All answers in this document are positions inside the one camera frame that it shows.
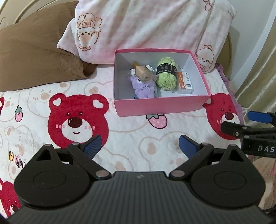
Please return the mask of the orange white floss pack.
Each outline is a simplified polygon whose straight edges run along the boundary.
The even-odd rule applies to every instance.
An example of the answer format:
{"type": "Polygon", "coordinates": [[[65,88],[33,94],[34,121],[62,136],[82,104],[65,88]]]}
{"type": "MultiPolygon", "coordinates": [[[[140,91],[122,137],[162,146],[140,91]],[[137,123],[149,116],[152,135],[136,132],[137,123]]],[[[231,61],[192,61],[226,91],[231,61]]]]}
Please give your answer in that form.
{"type": "Polygon", "coordinates": [[[191,94],[194,91],[190,76],[188,72],[178,71],[176,72],[177,86],[176,91],[178,94],[191,94]]]}

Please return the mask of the green yarn ball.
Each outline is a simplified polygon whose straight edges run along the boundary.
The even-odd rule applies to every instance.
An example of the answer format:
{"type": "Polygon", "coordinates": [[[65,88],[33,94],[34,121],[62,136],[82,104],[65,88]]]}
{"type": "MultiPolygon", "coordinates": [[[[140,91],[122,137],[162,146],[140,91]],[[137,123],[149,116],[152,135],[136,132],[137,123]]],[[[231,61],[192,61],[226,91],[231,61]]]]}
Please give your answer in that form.
{"type": "Polygon", "coordinates": [[[173,91],[176,88],[176,72],[178,65],[171,57],[163,57],[159,60],[156,76],[157,85],[166,91],[173,91]]]}

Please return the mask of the purple plush toy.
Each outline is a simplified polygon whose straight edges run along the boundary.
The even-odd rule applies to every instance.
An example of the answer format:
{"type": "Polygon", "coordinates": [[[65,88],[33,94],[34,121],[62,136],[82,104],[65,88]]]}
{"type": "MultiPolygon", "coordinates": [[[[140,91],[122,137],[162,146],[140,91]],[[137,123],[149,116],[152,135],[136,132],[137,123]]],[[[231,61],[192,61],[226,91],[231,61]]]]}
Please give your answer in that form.
{"type": "Polygon", "coordinates": [[[138,76],[129,77],[132,88],[134,89],[135,98],[153,98],[155,97],[156,84],[152,80],[148,83],[143,83],[138,76]]]}

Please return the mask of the beige foundation bottle gold cap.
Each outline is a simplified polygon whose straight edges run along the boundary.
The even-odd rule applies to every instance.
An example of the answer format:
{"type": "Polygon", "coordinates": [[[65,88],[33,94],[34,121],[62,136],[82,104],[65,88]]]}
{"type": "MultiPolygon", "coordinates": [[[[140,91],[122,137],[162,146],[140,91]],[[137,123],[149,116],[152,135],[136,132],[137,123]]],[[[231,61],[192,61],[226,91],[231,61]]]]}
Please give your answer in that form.
{"type": "Polygon", "coordinates": [[[135,69],[135,75],[141,80],[143,83],[149,83],[153,81],[153,72],[144,65],[139,65],[137,62],[132,64],[135,69]]]}

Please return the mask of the white wet wipes pack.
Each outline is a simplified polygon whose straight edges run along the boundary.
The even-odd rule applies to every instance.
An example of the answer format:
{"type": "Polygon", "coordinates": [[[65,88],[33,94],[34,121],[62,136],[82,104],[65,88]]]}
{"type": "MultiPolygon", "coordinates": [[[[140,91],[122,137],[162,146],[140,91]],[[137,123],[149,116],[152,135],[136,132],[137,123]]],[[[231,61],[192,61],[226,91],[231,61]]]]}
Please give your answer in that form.
{"type": "MultiPolygon", "coordinates": [[[[154,69],[150,65],[145,66],[149,71],[154,73],[154,69]]],[[[134,77],[136,75],[136,70],[135,68],[130,69],[130,76],[134,77]]]]}

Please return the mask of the golden satin curtain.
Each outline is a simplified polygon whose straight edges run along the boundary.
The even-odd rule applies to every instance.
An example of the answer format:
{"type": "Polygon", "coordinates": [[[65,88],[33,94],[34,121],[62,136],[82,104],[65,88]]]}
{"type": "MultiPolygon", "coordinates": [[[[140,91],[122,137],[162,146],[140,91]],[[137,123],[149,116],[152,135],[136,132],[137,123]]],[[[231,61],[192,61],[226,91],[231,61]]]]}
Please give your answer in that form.
{"type": "Polygon", "coordinates": [[[235,94],[238,103],[242,106],[247,126],[269,127],[267,124],[250,121],[247,117],[249,111],[275,112],[275,32],[275,23],[273,23],[258,59],[235,94]]]}

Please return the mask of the red bear print blanket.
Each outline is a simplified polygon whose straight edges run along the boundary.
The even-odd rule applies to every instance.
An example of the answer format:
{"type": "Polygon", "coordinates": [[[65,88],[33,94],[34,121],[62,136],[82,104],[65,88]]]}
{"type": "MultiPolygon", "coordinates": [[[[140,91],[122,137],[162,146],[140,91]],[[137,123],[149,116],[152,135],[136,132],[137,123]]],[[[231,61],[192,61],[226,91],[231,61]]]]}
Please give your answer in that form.
{"type": "Polygon", "coordinates": [[[18,208],[13,183],[44,144],[63,148],[102,137],[94,160],[110,172],[165,171],[187,160],[183,134],[225,148],[239,141],[220,133],[224,121],[243,123],[223,68],[205,75],[211,97],[196,111],[120,117],[113,98],[113,67],[98,66],[92,77],[1,93],[1,215],[18,208]]]}

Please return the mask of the brown pillow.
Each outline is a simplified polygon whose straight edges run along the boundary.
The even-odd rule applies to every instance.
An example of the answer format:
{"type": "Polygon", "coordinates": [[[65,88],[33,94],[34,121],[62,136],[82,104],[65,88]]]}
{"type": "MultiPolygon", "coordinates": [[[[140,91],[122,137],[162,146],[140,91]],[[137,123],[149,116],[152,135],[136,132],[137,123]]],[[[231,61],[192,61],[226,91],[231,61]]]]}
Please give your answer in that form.
{"type": "Polygon", "coordinates": [[[42,9],[1,29],[1,91],[85,79],[95,65],[57,48],[77,2],[42,9]]]}

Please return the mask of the pink checkered pillow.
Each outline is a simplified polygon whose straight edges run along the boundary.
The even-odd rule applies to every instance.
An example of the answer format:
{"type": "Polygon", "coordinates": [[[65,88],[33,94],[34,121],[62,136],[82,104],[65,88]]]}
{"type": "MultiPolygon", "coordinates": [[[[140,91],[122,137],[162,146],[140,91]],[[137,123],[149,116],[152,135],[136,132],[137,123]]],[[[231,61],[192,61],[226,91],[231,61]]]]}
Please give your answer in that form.
{"type": "Polygon", "coordinates": [[[79,1],[58,48],[92,64],[110,64],[117,49],[191,51],[212,71],[237,11],[228,1],[79,1]]]}

